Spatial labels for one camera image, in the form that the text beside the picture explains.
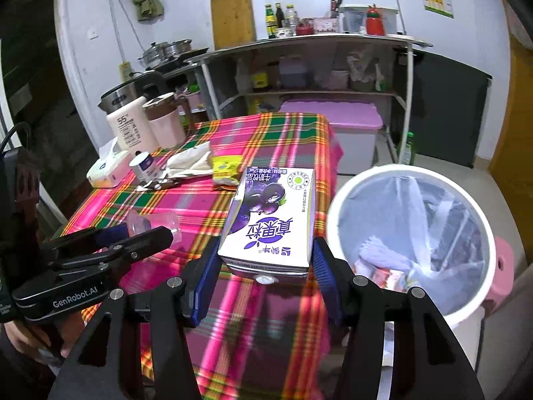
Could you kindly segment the person's left hand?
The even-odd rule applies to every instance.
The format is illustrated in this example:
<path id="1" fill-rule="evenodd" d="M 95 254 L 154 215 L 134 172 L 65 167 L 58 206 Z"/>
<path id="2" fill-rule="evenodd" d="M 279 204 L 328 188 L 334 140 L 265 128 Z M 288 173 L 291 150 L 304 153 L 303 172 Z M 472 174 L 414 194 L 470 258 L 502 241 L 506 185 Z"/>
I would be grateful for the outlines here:
<path id="1" fill-rule="evenodd" d="M 38 326 L 30 324 L 25 327 L 21 321 L 10 321 L 4 325 L 8 340 L 14 348 L 44 365 L 51 364 L 54 357 L 44 353 L 46 346 L 52 345 L 47 334 Z M 79 314 L 72 314 L 69 318 L 59 322 L 59 334 L 62 338 L 61 356 L 67 358 L 78 337 L 85 328 L 85 323 Z"/>

